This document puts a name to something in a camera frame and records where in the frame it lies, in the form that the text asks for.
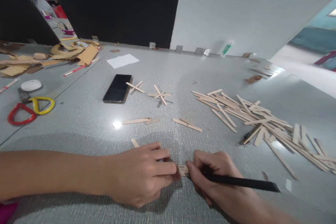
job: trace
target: glue tube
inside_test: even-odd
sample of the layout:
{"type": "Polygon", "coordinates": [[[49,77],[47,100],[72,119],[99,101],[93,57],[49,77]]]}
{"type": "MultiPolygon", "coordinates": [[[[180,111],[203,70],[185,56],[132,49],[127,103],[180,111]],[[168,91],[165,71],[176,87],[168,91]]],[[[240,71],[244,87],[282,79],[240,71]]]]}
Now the glue tube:
{"type": "Polygon", "coordinates": [[[226,54],[228,53],[229,49],[231,48],[231,46],[233,45],[234,41],[233,40],[230,40],[229,43],[225,46],[222,54],[220,55],[221,57],[225,57],[226,54]]]}

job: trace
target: red object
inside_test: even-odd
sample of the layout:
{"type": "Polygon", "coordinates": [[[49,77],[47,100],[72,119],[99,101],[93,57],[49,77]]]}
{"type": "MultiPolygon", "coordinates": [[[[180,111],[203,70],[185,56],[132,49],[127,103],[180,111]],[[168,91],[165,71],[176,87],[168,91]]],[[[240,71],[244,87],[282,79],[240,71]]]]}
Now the red object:
{"type": "Polygon", "coordinates": [[[7,121],[10,124],[12,124],[12,125],[23,125],[23,124],[30,123],[30,122],[34,121],[35,119],[36,119],[36,114],[35,114],[35,112],[33,110],[31,110],[30,108],[28,108],[23,103],[18,103],[12,109],[12,111],[9,113],[7,121]],[[21,122],[14,121],[14,117],[15,117],[16,113],[19,111],[19,109],[23,109],[23,110],[27,111],[29,114],[31,114],[31,117],[29,117],[27,120],[24,120],[24,121],[21,121],[21,122]]]}
{"type": "Polygon", "coordinates": [[[6,222],[9,220],[9,218],[13,215],[16,208],[18,207],[17,205],[17,203],[12,203],[8,205],[0,203],[0,224],[6,224],[6,222]]]}

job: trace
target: smartphone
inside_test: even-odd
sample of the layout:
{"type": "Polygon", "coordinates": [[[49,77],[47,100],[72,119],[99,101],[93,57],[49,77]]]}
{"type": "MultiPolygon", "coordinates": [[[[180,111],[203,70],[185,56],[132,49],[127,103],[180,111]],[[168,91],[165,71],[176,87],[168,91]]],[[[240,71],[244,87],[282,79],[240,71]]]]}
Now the smartphone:
{"type": "Polygon", "coordinates": [[[132,82],[132,75],[115,75],[110,87],[104,95],[103,102],[124,104],[132,82]]]}

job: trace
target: floor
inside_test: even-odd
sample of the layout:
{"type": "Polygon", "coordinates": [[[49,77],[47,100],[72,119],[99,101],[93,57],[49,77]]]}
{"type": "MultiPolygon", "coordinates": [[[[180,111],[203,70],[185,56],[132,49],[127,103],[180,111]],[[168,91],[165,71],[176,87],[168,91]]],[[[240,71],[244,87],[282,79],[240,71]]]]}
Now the floor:
{"type": "Polygon", "coordinates": [[[336,98],[336,72],[314,65],[314,62],[322,56],[292,45],[285,45],[270,61],[336,98]]]}

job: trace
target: pink object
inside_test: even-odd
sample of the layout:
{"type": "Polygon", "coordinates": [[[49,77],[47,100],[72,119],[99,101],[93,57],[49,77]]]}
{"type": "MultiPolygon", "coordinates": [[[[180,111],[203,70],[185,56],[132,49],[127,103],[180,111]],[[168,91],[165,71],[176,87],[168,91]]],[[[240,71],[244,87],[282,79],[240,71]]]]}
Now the pink object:
{"type": "Polygon", "coordinates": [[[6,224],[6,222],[9,220],[9,218],[13,215],[15,212],[17,206],[17,203],[12,203],[8,205],[0,204],[0,224],[6,224]]]}
{"type": "Polygon", "coordinates": [[[65,35],[73,35],[74,34],[74,30],[62,30],[62,32],[64,32],[63,34],[65,35]]]}

